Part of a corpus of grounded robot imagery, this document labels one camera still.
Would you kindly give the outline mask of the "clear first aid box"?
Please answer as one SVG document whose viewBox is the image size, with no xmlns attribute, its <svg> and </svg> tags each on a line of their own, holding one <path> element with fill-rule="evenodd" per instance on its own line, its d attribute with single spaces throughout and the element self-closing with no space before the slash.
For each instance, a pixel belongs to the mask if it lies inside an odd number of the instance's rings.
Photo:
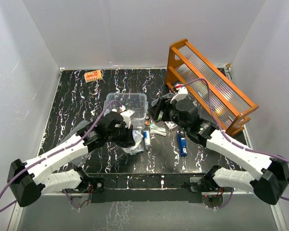
<svg viewBox="0 0 289 231">
<path fill-rule="evenodd" d="M 104 107 L 112 100 L 119 101 L 127 110 L 133 110 L 131 118 L 133 129 L 143 130 L 145 128 L 146 114 L 148 110 L 147 96 L 144 93 L 109 93 L 104 101 Z"/>
</svg>

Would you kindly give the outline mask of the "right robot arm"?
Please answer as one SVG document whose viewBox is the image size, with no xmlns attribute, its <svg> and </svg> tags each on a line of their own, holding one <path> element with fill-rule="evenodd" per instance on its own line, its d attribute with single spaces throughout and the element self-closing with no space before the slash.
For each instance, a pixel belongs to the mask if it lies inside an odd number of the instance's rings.
<svg viewBox="0 0 289 231">
<path fill-rule="evenodd" d="M 213 166 L 203 178 L 209 190 L 237 188 L 252 192 L 263 202 L 275 205 L 289 185 L 289 166 L 285 160 L 259 154 L 231 138 L 215 124 L 201 118 L 191 100 L 177 102 L 159 98 L 148 112 L 156 122 L 175 123 L 191 141 L 222 154 L 243 168 L 238 171 Z"/>
</svg>

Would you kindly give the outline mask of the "clear tray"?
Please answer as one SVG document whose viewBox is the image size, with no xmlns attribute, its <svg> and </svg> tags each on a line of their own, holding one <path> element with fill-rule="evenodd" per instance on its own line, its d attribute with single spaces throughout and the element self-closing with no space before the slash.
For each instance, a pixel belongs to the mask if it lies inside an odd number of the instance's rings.
<svg viewBox="0 0 289 231">
<path fill-rule="evenodd" d="M 170 131 L 170 132 L 174 131 L 178 128 L 178 125 L 171 122 L 171 121 L 166 121 L 166 122 L 164 122 L 164 124 L 166 125 L 168 131 Z"/>
</svg>

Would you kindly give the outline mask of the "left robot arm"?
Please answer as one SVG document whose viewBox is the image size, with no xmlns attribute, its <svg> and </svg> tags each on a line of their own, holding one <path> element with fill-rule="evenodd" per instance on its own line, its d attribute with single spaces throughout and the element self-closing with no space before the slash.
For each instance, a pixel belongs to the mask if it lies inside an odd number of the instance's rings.
<svg viewBox="0 0 289 231">
<path fill-rule="evenodd" d="M 103 147 L 107 142 L 122 148 L 134 146 L 133 114 L 133 110 L 112 111 L 102 117 L 94 128 L 88 124 L 52 150 L 27 161 L 13 161 L 7 183 L 19 206 L 29 206 L 46 193 L 64 189 L 85 192 L 93 186 L 96 190 L 98 181 L 80 167 L 60 173 L 55 173 L 55 170 Z"/>
</svg>

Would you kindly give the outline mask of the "white blue gauze packet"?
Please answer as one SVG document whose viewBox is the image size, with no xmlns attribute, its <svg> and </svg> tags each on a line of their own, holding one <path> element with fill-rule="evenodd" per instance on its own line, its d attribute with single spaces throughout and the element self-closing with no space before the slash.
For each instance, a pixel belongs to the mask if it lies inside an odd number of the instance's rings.
<svg viewBox="0 0 289 231">
<path fill-rule="evenodd" d="M 134 155 L 134 154 L 142 152 L 143 148 L 141 147 L 141 145 L 137 145 L 137 146 L 133 146 L 129 148 L 122 148 L 122 150 L 127 154 Z"/>
</svg>

